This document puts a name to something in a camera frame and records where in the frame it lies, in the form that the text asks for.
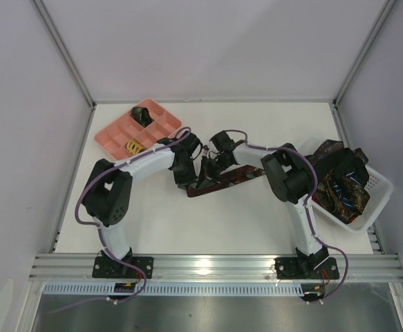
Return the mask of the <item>dark red patterned tie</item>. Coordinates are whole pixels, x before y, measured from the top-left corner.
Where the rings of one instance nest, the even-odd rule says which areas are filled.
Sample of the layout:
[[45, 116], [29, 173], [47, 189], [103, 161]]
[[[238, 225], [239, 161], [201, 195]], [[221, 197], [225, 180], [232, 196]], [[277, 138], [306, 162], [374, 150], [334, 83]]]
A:
[[258, 167], [244, 165], [221, 174], [219, 178], [219, 183], [213, 180], [206, 179], [203, 180], [200, 185], [190, 185], [186, 189], [186, 193], [189, 198], [194, 198], [210, 194], [212, 192], [228, 189], [230, 187], [234, 187], [235, 185], [253, 180], [264, 175], [265, 172], [262, 169]]

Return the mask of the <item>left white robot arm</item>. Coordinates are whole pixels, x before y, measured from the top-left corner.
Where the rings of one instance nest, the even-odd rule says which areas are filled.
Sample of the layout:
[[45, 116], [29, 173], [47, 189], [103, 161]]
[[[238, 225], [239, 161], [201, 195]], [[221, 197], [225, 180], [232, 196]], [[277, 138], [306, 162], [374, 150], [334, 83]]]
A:
[[75, 207], [76, 221], [97, 228], [103, 249], [95, 259], [94, 278], [147, 277], [134, 265], [132, 248], [122, 229], [122, 219], [129, 209], [131, 189], [157, 172], [168, 169], [174, 182], [186, 190], [197, 181], [192, 157], [202, 149], [199, 138], [185, 127], [180, 138], [163, 138], [151, 148], [126, 160], [96, 162]]

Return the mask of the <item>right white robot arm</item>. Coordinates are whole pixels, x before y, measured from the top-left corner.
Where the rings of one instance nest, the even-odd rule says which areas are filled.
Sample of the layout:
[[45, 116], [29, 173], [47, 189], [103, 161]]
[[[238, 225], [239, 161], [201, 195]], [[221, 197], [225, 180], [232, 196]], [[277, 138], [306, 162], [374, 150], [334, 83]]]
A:
[[234, 141], [226, 131], [210, 139], [216, 148], [213, 158], [203, 156], [196, 183], [198, 191], [212, 191], [225, 182], [231, 166], [252, 166], [263, 170], [273, 194], [286, 204], [296, 234], [298, 269], [304, 277], [322, 276], [319, 270], [329, 259], [328, 249], [315, 232], [311, 198], [317, 189], [317, 175], [310, 162], [293, 145], [269, 148]]

